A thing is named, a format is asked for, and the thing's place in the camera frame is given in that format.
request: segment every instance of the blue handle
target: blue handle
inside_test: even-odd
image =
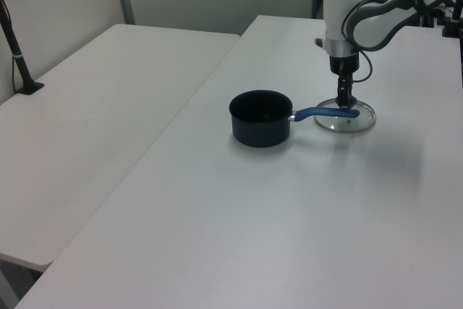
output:
[[[331,117],[349,117],[354,119],[360,115],[360,111],[353,109],[336,109],[336,108],[306,108],[296,111],[294,121],[302,121],[310,116],[331,116]]]

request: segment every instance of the black saucepan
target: black saucepan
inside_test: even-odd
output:
[[[358,110],[307,108],[292,111],[292,102],[284,94],[272,90],[251,90],[235,97],[229,106],[234,137],[254,148],[267,148],[289,137],[289,122],[310,116],[359,116]]]

